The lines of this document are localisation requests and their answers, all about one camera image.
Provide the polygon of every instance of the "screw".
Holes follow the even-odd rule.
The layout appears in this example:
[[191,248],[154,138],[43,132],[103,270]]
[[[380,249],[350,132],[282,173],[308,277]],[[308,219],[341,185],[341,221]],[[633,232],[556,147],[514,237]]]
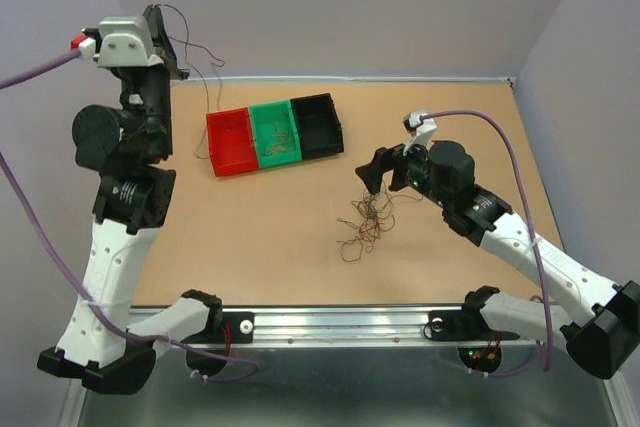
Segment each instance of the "screw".
[[251,332],[253,332],[253,324],[251,323],[250,320],[243,320],[242,322],[240,322],[240,332],[242,332],[245,335],[248,335]]
[[429,323],[431,324],[431,330],[433,330],[434,332],[442,332],[444,330],[444,323],[439,317],[436,317]]

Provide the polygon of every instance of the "white wall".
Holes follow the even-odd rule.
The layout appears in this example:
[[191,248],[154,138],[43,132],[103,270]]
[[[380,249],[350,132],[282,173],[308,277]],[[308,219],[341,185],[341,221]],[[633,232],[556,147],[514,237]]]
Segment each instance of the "white wall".
[[[69,49],[81,28],[120,13],[116,0],[0,0],[0,78]],[[97,174],[73,161],[71,122],[92,102],[117,105],[108,72],[74,61],[37,80],[0,92],[0,150],[51,240],[77,274],[89,250]],[[66,381],[36,369],[55,345],[75,297],[27,223],[0,175],[0,423],[57,425]]]
[[150,1],[183,10],[224,75],[503,76],[560,0],[119,0],[128,12]]
[[516,97],[567,250],[640,282],[640,0],[562,0]]

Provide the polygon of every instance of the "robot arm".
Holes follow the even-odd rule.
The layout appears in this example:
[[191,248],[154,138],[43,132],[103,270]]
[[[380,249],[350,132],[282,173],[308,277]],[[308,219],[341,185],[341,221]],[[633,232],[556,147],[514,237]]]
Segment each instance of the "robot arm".
[[[425,111],[404,119],[412,139],[407,146],[378,149],[356,174],[370,193],[380,192],[382,176],[393,171],[391,191],[410,187],[442,208],[445,223],[460,236],[514,266],[539,283],[526,223],[511,206],[475,183],[475,162],[451,141],[424,144],[435,131]],[[624,287],[591,272],[541,236],[535,243],[542,257],[552,306],[554,345],[566,349],[590,374],[607,379],[640,344],[640,286]],[[496,288],[471,292],[462,309],[439,311],[431,330],[434,341],[476,340],[494,331],[546,340],[542,305],[515,299]]]
[[170,308],[127,329],[142,266],[164,224],[176,177],[173,170],[154,167],[173,151],[170,80],[189,73],[176,67],[158,6],[147,7],[142,16],[106,18],[84,34],[75,46],[120,79],[122,109],[89,105],[73,122],[76,163],[100,175],[83,280],[93,300],[78,297],[64,334],[40,354],[38,368],[80,378],[100,393],[132,394],[170,346],[124,339],[107,330],[91,307],[99,307],[120,330],[183,340],[218,329],[221,302],[189,291]]

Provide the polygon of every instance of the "cable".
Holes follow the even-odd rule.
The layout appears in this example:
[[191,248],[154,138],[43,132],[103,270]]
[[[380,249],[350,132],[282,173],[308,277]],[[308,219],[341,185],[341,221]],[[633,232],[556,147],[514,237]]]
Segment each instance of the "cable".
[[493,330],[489,332],[489,342],[487,343],[487,346],[484,348],[484,350],[489,350],[491,348],[492,343],[493,343]]
[[[386,202],[382,207],[378,207],[377,203],[381,196],[386,197]],[[396,197],[406,197],[416,202],[420,202],[423,197],[415,198],[410,195],[396,194],[391,195],[387,191],[386,184],[382,184],[382,190],[378,194],[370,194],[367,189],[364,189],[362,193],[362,200],[352,200],[351,205],[355,207],[358,214],[364,219],[360,225],[356,225],[348,220],[338,218],[338,222],[345,224],[347,227],[356,231],[356,234],[352,239],[339,240],[340,257],[344,262],[357,262],[362,258],[363,252],[370,254],[375,247],[376,241],[382,237],[383,232],[388,232],[396,225],[396,219],[392,215],[393,213],[393,199]],[[385,221],[391,222],[390,226],[385,226]],[[358,255],[354,258],[347,258],[345,256],[345,247],[359,244],[360,250]]]
[[231,353],[231,328],[229,324],[226,324],[224,327],[225,355],[229,355]]
[[[216,98],[216,108],[217,108],[218,112],[220,112],[222,110],[220,108],[220,100],[222,99],[222,78],[220,77],[220,74],[218,73],[218,67],[224,67],[225,64],[226,64],[226,61],[216,57],[215,55],[213,55],[211,50],[209,50],[204,45],[196,44],[194,42],[190,42],[189,41],[189,38],[191,36],[191,31],[189,30],[189,23],[187,22],[187,18],[180,11],[180,9],[178,9],[177,7],[174,7],[171,4],[156,4],[156,6],[157,7],[167,7],[168,9],[171,9],[174,12],[176,12],[182,18],[182,22],[184,23],[184,28],[185,28],[185,32],[186,32],[185,33],[185,39],[184,40],[180,40],[180,39],[176,39],[175,37],[171,37],[171,36],[168,36],[168,37],[169,37],[169,39],[173,40],[174,42],[178,42],[178,43],[184,45],[184,63],[187,64],[189,67],[191,67],[193,70],[195,70],[196,73],[198,74],[198,76],[200,77],[200,79],[202,80],[202,84],[204,85],[205,96],[207,98],[207,114],[209,114],[211,112],[211,102],[210,102],[210,98],[209,98],[209,88],[207,86],[207,81],[205,80],[204,76],[202,75],[202,72],[200,72],[200,70],[198,70],[198,68],[195,65],[193,65],[192,63],[189,62],[189,47],[195,47],[197,49],[202,49],[207,54],[209,54],[211,59],[213,59],[213,62],[209,62],[209,64],[211,65],[211,68],[213,69],[213,73],[215,74],[216,78],[218,79],[219,87],[218,87],[218,97]],[[202,131],[202,136],[200,137],[200,142],[198,142],[198,146],[196,147],[195,151],[193,152],[193,155],[195,155],[198,159],[201,159],[201,160],[209,159],[208,156],[204,156],[203,157],[201,155],[198,155],[198,151],[200,150],[200,147],[202,147],[202,143],[204,142],[204,139],[205,139],[206,135],[207,135],[207,127],[205,125],[205,128]]]
[[[425,115],[421,115],[420,116],[420,120],[421,123],[424,123],[425,120],[428,119],[436,119],[438,117],[449,117],[452,115],[470,115],[473,117],[479,117],[485,121],[487,121],[489,124],[491,124],[491,126],[496,130],[496,132],[498,132],[498,134],[500,135],[500,137],[502,138],[502,141],[504,142],[505,147],[507,148],[507,151],[509,153],[509,157],[511,159],[511,165],[513,167],[513,173],[515,175],[515,179],[516,179],[516,184],[518,186],[518,192],[520,194],[520,199],[522,200],[522,206],[524,208],[524,215],[526,218],[526,222],[527,222],[527,229],[529,231],[529,239],[531,240],[532,244],[533,244],[533,255],[535,257],[536,260],[536,266],[538,268],[538,275],[540,277],[540,290],[542,291],[542,304],[544,307],[544,319],[545,319],[545,323],[546,323],[546,333],[547,333],[547,341],[545,343],[546,345],[546,356],[545,356],[545,361],[544,361],[544,365],[543,365],[543,370],[546,372],[551,368],[551,359],[553,356],[553,323],[551,321],[551,304],[549,303],[549,286],[547,283],[547,274],[544,270],[544,265],[542,263],[542,257],[540,255],[540,249],[538,247],[538,243],[536,242],[536,232],[534,230],[533,227],[533,217],[531,215],[531,208],[529,207],[529,201],[527,200],[527,195],[524,191],[524,185],[522,183],[522,177],[520,175],[520,169],[518,168],[518,162],[516,160],[516,156],[515,153],[513,151],[513,147],[511,146],[511,142],[509,142],[509,139],[507,138],[507,135],[505,134],[505,132],[502,130],[502,128],[488,115],[483,114],[482,112],[478,112],[475,110],[449,110],[449,111],[445,111],[445,112],[436,112],[433,114],[425,114]],[[530,364],[527,364],[527,367],[524,368],[523,370],[526,370],[527,368],[529,368],[531,365],[533,365],[534,361],[532,361]],[[506,374],[501,374],[501,375],[496,375],[493,374],[493,377],[506,377]]]
[[498,353],[498,350],[500,350],[500,342],[502,342],[502,334],[500,332],[498,332],[498,340],[496,341],[496,346],[491,351],[491,353],[487,356],[487,358],[489,360],[493,360],[495,358],[496,354]]
[[278,119],[274,119],[273,125],[275,127],[275,133],[271,136],[271,146],[268,147],[268,143],[265,142],[264,152],[265,156],[284,154],[287,152],[293,152],[293,134],[287,128],[286,124],[289,118],[285,115],[282,116],[282,130],[281,125],[278,123]]
[[27,70],[26,72],[0,81],[0,90],[12,87],[17,84],[21,84],[22,82],[26,82],[27,80],[35,79],[36,77],[50,72],[53,69],[66,64],[67,62],[71,62],[72,60],[77,59],[81,55],[82,53],[79,49],[73,49],[69,52],[65,52],[61,56],[56,57],[55,59],[52,59],[49,62],[40,65],[39,67],[35,67],[33,69]]
[[[60,57],[58,57],[57,59],[54,59],[50,62],[47,62],[46,64],[43,64],[39,67],[36,67],[32,70],[29,70],[27,72],[24,72],[22,74],[16,75],[14,77],[11,77],[7,80],[4,80],[2,82],[0,82],[0,90],[2,89],[6,89],[8,87],[11,87],[12,85],[16,85],[22,82],[25,82],[27,80],[33,79],[39,75],[42,75],[46,72],[49,72],[53,69],[55,69],[56,67],[59,67],[61,65],[64,65],[65,63],[76,59],[80,56],[80,51],[78,49],[74,49],[71,52],[68,52]],[[224,356],[224,355],[217,355],[217,354],[213,354],[211,352],[207,352],[206,350],[202,350],[202,349],[197,349],[195,347],[191,347],[188,344],[184,344],[182,342],[179,342],[177,340],[173,340],[169,337],[163,336],[163,335],[148,335],[148,336],[138,336],[135,334],[132,334],[130,332],[126,332],[123,331],[122,329],[120,329],[118,326],[116,326],[113,322],[111,322],[111,320],[109,320],[109,318],[104,315],[104,313],[102,312],[102,310],[96,305],[95,299],[91,296],[91,294],[89,294],[89,292],[84,288],[84,285],[82,285],[82,282],[80,282],[74,275],[73,272],[71,272],[71,270],[69,269],[69,267],[65,264],[65,262],[62,260],[62,258],[58,255],[57,251],[55,250],[55,248],[53,247],[53,245],[51,244],[49,238],[47,237],[47,234],[44,232],[44,229],[42,228],[42,225],[40,224],[40,221],[38,220],[35,211],[33,210],[33,207],[31,206],[31,204],[29,203],[29,200],[27,199],[24,191],[22,190],[22,188],[20,187],[20,184],[18,183],[17,179],[15,178],[15,176],[13,175],[13,172],[11,171],[11,168],[9,167],[9,164],[7,163],[6,159],[4,158],[4,155],[2,154],[2,151],[0,151],[0,168],[2,169],[2,171],[4,172],[4,175],[7,177],[7,180],[9,181],[9,184],[11,185],[11,188],[13,189],[13,191],[15,192],[16,196],[18,197],[18,200],[20,201],[20,204],[22,205],[22,208],[24,209],[25,213],[27,214],[27,218],[29,219],[29,222],[31,223],[33,229],[36,232],[36,235],[38,236],[38,239],[40,240],[40,243],[42,244],[42,246],[44,247],[44,249],[46,250],[47,254],[49,254],[49,257],[51,257],[51,259],[53,260],[53,262],[56,264],[56,267],[58,267],[58,269],[60,270],[60,272],[62,273],[62,275],[65,277],[65,279],[67,279],[67,281],[71,284],[71,286],[76,290],[76,292],[78,293],[78,295],[80,297],[82,297],[84,300],[87,301],[88,303],[88,307],[89,309],[91,309],[91,312],[93,312],[93,314],[96,316],[96,318],[105,326],[105,328],[107,328],[107,330],[109,330],[110,332],[116,334],[119,337],[122,337],[125,340],[128,340],[130,342],[135,342],[135,343],[148,343],[148,342],[154,342],[154,341],[161,341],[161,342],[167,342],[173,346],[179,347],[183,350],[192,352],[194,354],[197,355],[202,355],[204,357],[208,357],[211,359],[215,359],[215,360],[223,360],[226,362],[232,362],[232,363],[236,363],[236,364],[243,364],[243,365],[249,365],[252,367],[252,370],[248,373],[245,374],[241,374],[241,375],[236,375],[236,376],[231,376],[231,377],[224,377],[224,378],[213,378],[213,379],[209,379],[211,381],[214,382],[233,382],[233,381],[238,381],[238,380],[242,380],[245,379],[253,374],[255,374],[258,369],[259,369],[259,365],[249,359],[243,359],[240,357],[229,357],[229,356]]]
[[49,238],[47,237],[47,234],[44,232],[42,226],[40,225],[40,221],[36,217],[36,214],[35,214],[33,208],[31,207],[31,204],[29,203],[29,200],[27,199],[27,197],[24,194],[24,191],[22,190],[22,188],[18,184],[18,181],[16,180],[15,176],[13,175],[13,172],[11,171],[11,169],[9,167],[9,164],[7,164],[7,161],[5,160],[5,158],[2,155],[1,151],[0,151],[0,168],[2,168],[2,171],[4,172],[5,176],[7,177],[7,180],[9,181],[9,184],[11,185],[11,187],[13,188],[13,191],[18,196],[18,200],[20,200],[20,204],[22,204],[22,207],[23,207],[25,213],[27,214],[27,218],[29,219],[29,222],[33,226],[34,230],[36,231],[36,234],[38,236],[38,239],[40,240],[40,243],[42,243],[43,247],[45,248],[45,250],[47,251],[47,253],[51,257],[51,259],[54,261],[54,263],[56,264],[56,266],[58,267],[58,269],[60,270],[62,275],[64,275],[64,277],[73,286],[73,288],[76,290],[76,292],[78,292],[78,295],[80,295],[80,297],[82,297],[84,300],[89,302],[88,307],[91,309],[91,312],[93,312],[93,314],[98,318],[98,320],[110,332],[112,332],[112,333],[116,334],[117,336],[122,337],[123,339],[128,340],[130,342],[135,342],[135,343],[148,343],[148,342],[154,342],[154,341],[167,342],[167,343],[169,343],[171,345],[174,345],[176,347],[179,347],[179,348],[181,348],[183,350],[186,350],[188,352],[192,352],[192,353],[197,354],[197,355],[202,355],[204,357],[208,357],[208,358],[215,359],[215,360],[224,360],[226,362],[232,362],[232,363],[235,363],[235,364],[249,365],[249,366],[253,367],[253,369],[250,372],[246,373],[246,374],[241,374],[241,375],[232,376],[232,377],[224,377],[224,378],[220,378],[220,379],[216,379],[216,378],[208,379],[208,380],[211,380],[213,382],[233,382],[233,381],[238,381],[238,380],[246,379],[247,377],[255,374],[258,371],[259,365],[256,362],[254,362],[253,360],[243,359],[243,358],[240,358],[240,357],[229,357],[229,356],[225,356],[225,355],[213,354],[211,352],[207,352],[206,350],[197,349],[197,348],[192,347],[192,346],[190,346],[188,344],[185,344],[183,342],[179,342],[177,340],[173,340],[173,339],[171,339],[171,338],[169,338],[167,336],[163,336],[163,335],[139,336],[139,335],[135,335],[135,334],[132,334],[130,332],[124,331],[124,330],[120,329],[118,326],[116,326],[113,322],[111,322],[111,320],[109,320],[109,318],[106,315],[104,315],[102,310],[97,305],[95,305],[95,300],[93,299],[91,294],[89,294],[89,292],[84,288],[82,283],[73,275],[71,270],[69,270],[69,267],[67,267],[65,262],[60,258],[60,256],[56,252],[55,248],[53,247],[53,245],[49,241]]

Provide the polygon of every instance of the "wooden table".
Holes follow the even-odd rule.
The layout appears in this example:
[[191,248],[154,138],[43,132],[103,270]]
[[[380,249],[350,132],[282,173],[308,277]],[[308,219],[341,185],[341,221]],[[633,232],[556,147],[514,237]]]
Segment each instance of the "wooden table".
[[[209,87],[215,110],[217,87]],[[407,140],[402,118],[412,110],[475,109],[493,117],[513,143],[537,230],[556,245],[558,233],[524,128],[503,84],[345,83],[224,85],[221,106],[247,105],[330,92],[344,133],[345,153],[316,161],[216,178],[194,152],[204,129],[202,86],[173,88],[173,201],[143,270],[136,305],[170,304],[185,290],[215,293],[226,304],[374,304],[461,302],[493,285],[529,297],[537,286],[513,268],[454,234],[428,201],[398,198],[396,225],[354,263],[339,240],[358,221],[350,202],[362,198],[354,168],[378,147]],[[435,139],[462,143],[476,161],[477,182],[522,214],[502,141],[476,118],[438,119]],[[198,155],[207,155],[203,142]],[[402,193],[415,194],[409,189]]]

